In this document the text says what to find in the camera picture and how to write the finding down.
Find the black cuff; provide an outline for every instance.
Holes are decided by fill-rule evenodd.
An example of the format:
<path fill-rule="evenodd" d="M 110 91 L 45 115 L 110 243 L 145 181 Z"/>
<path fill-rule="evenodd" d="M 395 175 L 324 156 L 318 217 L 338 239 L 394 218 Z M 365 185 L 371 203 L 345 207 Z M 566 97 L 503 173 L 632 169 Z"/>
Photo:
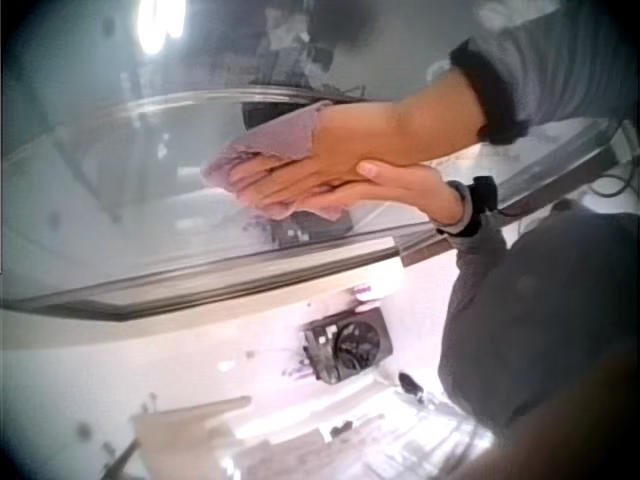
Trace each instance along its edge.
<path fill-rule="evenodd" d="M 480 216 L 493 212 L 498 208 L 498 187 L 493 177 L 474 177 L 473 183 L 466 187 L 469 200 L 471 201 L 471 217 L 469 218 L 469 222 L 464 229 L 458 233 L 445 232 L 441 229 L 438 229 L 438 232 L 447 233 L 451 237 L 473 237 L 480 231 L 480 227 L 482 226 Z M 461 197 L 463 196 L 459 189 L 456 188 L 456 191 L 460 193 Z"/>
<path fill-rule="evenodd" d="M 527 122 L 516 119 L 516 107 L 509 84 L 481 53 L 469 49 L 469 40 L 450 54 L 451 65 L 462 71 L 478 98 L 487 124 L 478 139 L 492 145 L 509 145 L 529 130 Z"/>

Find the person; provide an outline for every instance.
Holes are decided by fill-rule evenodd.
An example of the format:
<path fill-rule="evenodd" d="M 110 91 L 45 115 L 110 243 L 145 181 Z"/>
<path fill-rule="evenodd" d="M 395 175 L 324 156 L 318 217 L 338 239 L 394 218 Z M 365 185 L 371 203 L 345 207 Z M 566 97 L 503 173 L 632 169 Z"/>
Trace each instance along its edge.
<path fill-rule="evenodd" d="M 255 207 L 296 201 L 320 185 L 344 185 L 300 207 L 346 207 L 374 199 L 356 169 L 365 159 L 417 165 L 478 142 L 509 144 L 550 121 L 633 117 L 638 62 L 629 8 L 621 1 L 572 2 L 471 38 L 453 50 L 452 69 L 432 86 L 400 102 L 326 108 L 309 158 L 276 168 L 282 159 L 257 157 L 235 168 L 229 180 L 242 186 L 238 198 Z M 243 183 L 263 171 L 270 174 Z"/>
<path fill-rule="evenodd" d="M 446 76 L 397 104 L 327 108 L 308 159 L 240 193 L 267 205 L 342 184 L 302 203 L 401 202 L 448 235 L 460 274 L 439 375 L 499 440 L 456 478 L 602 478 L 634 460 L 638 216 L 564 202 L 508 249 L 476 185 L 420 165 L 478 141 L 509 144 L 553 120 L 633 116 L 637 53 L 620 5 L 602 15 L 596 2 L 575 2 L 471 39 Z"/>

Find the pink cloth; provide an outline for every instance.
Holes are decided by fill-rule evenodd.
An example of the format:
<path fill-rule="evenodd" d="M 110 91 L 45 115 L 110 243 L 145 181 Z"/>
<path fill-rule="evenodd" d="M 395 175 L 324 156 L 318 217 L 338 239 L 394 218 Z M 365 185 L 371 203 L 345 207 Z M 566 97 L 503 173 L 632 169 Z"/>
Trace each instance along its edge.
<path fill-rule="evenodd" d="M 329 101 L 315 103 L 250 130 L 243 137 L 233 140 L 206 165 L 202 170 L 202 176 L 209 185 L 231 191 L 228 183 L 231 170 L 257 155 L 280 157 L 283 165 L 308 157 L 311 154 L 311 141 L 318 122 L 318 112 L 329 105 Z M 267 174 L 257 174 L 251 180 L 258 181 Z M 330 186 L 318 187 L 309 192 L 309 195 L 329 190 Z M 296 210 L 295 203 L 280 203 L 260 209 L 259 212 L 269 218 L 282 219 Z M 313 213 L 328 220 L 336 220 L 342 211 L 331 208 Z"/>

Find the gray shirt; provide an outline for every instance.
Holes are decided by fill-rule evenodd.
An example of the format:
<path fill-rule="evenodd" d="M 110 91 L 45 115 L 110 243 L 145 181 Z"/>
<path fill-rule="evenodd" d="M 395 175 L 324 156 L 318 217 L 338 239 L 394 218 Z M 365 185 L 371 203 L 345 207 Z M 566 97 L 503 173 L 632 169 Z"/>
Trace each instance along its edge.
<path fill-rule="evenodd" d="M 460 275 L 439 375 L 458 406 L 498 435 L 613 349 L 637 342 L 638 227 L 631 214 L 569 211 L 507 249 L 484 216 L 450 237 Z"/>
<path fill-rule="evenodd" d="M 535 125 L 621 118 L 637 102 L 637 50 L 595 5 L 576 2 L 459 47 L 459 68 L 493 115 L 489 123 L 497 120 L 494 130 L 506 128 L 503 138 L 502 104 L 511 104 L 509 121 Z M 495 78 L 506 88 L 493 91 Z M 468 191 L 457 188 L 465 217 L 441 227 L 452 234 L 471 217 Z M 585 210 L 548 217 L 511 249 L 487 216 L 473 237 L 450 236 L 460 275 L 439 375 L 451 399 L 502 435 L 602 355 L 635 345 L 638 225 L 635 215 Z"/>

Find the ceiling light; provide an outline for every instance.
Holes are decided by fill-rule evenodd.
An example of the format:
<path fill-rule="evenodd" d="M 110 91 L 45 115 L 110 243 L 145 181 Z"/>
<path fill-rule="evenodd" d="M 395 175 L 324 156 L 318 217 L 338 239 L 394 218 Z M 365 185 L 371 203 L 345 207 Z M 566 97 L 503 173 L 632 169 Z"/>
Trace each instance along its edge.
<path fill-rule="evenodd" d="M 140 0 L 138 40 L 145 53 L 162 50 L 167 35 L 179 38 L 184 30 L 186 0 Z"/>

